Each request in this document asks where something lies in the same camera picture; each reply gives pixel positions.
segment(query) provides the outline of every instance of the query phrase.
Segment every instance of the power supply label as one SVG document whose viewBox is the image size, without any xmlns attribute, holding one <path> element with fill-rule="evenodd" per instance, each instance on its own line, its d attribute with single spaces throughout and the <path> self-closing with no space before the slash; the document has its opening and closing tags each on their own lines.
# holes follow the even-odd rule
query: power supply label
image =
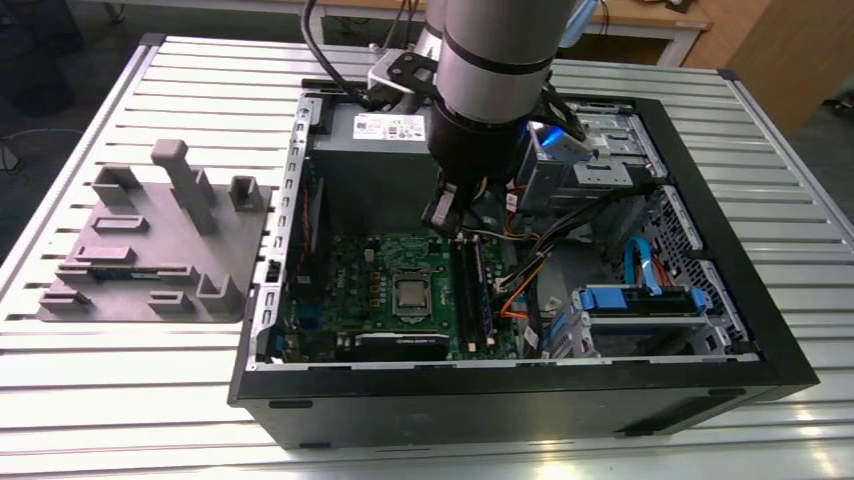
<svg viewBox="0 0 854 480">
<path fill-rule="evenodd" d="M 356 140 L 425 141 L 425 117 L 422 115 L 389 115 L 361 113 L 354 117 Z"/>
</svg>

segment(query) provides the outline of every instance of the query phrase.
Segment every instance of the dark floor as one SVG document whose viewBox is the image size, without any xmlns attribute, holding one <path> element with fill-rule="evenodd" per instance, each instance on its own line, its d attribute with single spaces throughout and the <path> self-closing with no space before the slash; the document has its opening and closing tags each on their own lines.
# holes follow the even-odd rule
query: dark floor
<svg viewBox="0 0 854 480">
<path fill-rule="evenodd" d="M 86 130 L 146 32 L 302 41 L 294 15 L 129 6 L 126 22 L 113 25 L 99 4 L 71 2 L 71 5 L 87 40 L 83 52 L 61 59 L 77 96 L 75 106 L 50 118 L 33 119 L 19 115 L 0 100 L 0 137 L 34 128 Z M 382 43 L 390 22 L 364 21 L 326 19 L 328 43 Z M 793 139 L 793 146 L 851 218 L 854 216 L 854 189 L 847 187 L 854 185 L 853 133 L 852 117 L 837 117 L 821 110 Z M 0 173 L 0 260 L 13 248 L 77 142 L 74 133 L 37 133 L 9 142 L 23 161 L 23 168 L 17 175 Z"/>
</svg>

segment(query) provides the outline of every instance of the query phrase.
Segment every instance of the green circuit board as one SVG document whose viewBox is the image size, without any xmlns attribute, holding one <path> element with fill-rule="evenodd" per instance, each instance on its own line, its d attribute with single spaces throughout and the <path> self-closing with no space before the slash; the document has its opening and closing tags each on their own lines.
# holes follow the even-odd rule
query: green circuit board
<svg viewBox="0 0 854 480">
<path fill-rule="evenodd" d="M 501 245 L 485 241 L 488 278 L 501 276 Z M 310 362 L 336 360 L 336 335 L 345 330 L 440 333 L 452 339 L 450 360 L 508 359 L 516 356 L 516 334 L 500 330 L 496 345 L 477 352 L 460 347 L 450 269 L 452 243 L 418 235 L 338 236 L 328 264 L 326 295 L 318 328 L 301 333 L 301 351 Z M 430 314 L 396 314 L 396 273 L 429 277 Z"/>
</svg>

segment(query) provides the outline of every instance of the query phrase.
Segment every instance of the open computer tower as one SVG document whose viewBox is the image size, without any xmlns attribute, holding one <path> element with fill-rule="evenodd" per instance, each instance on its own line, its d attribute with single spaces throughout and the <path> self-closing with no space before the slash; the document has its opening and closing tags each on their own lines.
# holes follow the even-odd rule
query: open computer tower
<svg viewBox="0 0 854 480">
<path fill-rule="evenodd" d="M 283 447 L 672 434 L 819 383 L 661 103 L 566 100 L 596 157 L 530 124 L 512 183 L 442 238 L 430 107 L 381 118 L 307 89 L 230 390 Z M 537 232 L 644 182 L 509 303 Z"/>
</svg>

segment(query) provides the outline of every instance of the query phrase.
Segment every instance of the slotted aluminum surface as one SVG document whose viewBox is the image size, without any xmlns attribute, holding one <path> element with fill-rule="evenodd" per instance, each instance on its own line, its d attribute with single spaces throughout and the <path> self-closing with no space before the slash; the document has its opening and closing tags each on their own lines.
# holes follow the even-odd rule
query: slotted aluminum surface
<svg viewBox="0 0 854 480">
<path fill-rule="evenodd" d="M 344 74 L 364 78 L 368 50 L 325 48 Z M 0 475 L 854 475 L 852 227 L 740 85 L 713 71 L 561 61 L 554 82 L 565 92 L 664 102 L 821 377 L 784 401 L 672 438 L 286 452 L 226 405 L 239 325 L 34 320 L 97 202 L 87 182 L 99 165 L 129 164 L 141 180 L 163 179 L 151 145 L 183 138 L 211 182 L 246 174 L 278 185 L 306 77 L 322 77 L 322 69 L 303 45 L 170 37 L 139 48 L 0 270 Z"/>
</svg>

